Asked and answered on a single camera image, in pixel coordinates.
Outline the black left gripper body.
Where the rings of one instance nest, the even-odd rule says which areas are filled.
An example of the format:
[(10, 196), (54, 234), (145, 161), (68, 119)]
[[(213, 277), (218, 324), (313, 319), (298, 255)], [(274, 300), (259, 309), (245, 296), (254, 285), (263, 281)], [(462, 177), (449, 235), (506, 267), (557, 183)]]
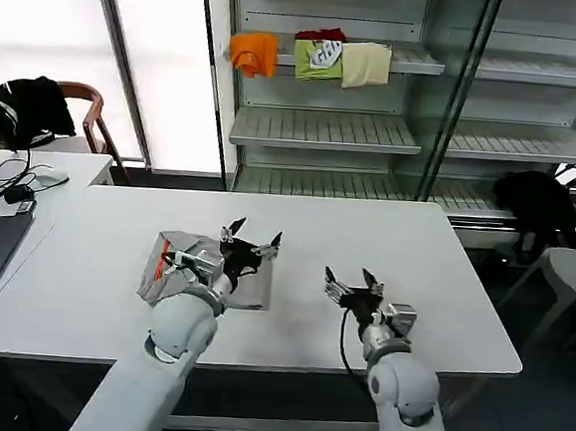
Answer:
[(224, 258), (223, 274), (229, 279), (234, 291), (239, 279), (245, 275), (254, 275), (263, 260), (257, 245), (236, 237), (220, 241), (219, 252)]

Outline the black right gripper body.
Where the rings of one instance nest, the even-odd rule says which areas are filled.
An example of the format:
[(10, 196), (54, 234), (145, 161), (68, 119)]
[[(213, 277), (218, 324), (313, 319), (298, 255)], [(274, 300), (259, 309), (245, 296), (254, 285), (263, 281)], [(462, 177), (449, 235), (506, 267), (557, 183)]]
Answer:
[(369, 288), (354, 287), (340, 298), (340, 307), (350, 310), (356, 317), (359, 327), (367, 327), (373, 321), (373, 315), (383, 301), (382, 294), (376, 294)]

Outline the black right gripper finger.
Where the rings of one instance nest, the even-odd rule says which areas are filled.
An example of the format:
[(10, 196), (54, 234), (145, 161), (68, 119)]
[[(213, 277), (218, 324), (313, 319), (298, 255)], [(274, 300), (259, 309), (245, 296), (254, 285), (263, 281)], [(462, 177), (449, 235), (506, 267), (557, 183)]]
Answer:
[(340, 304), (342, 298), (348, 294), (348, 287), (336, 279), (330, 267), (325, 267), (324, 273), (326, 296), (336, 304)]
[(362, 270), (362, 275), (370, 294), (374, 297), (383, 297), (384, 285), (380, 283), (371, 272), (367, 271), (367, 269)]

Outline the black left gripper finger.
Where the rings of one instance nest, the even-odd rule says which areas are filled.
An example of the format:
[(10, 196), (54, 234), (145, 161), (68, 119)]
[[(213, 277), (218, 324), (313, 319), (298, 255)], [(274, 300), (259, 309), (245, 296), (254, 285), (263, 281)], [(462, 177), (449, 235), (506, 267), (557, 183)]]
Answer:
[(220, 242), (223, 245), (238, 245), (242, 242), (242, 239), (237, 237), (238, 232), (245, 225), (247, 218), (242, 217), (240, 219), (234, 220), (230, 225), (221, 228), (221, 238)]
[(262, 259), (274, 259), (279, 253), (282, 238), (283, 232), (279, 232), (278, 235), (275, 236), (274, 239), (268, 244), (263, 246), (258, 245), (252, 249), (252, 252), (257, 256), (260, 256)]

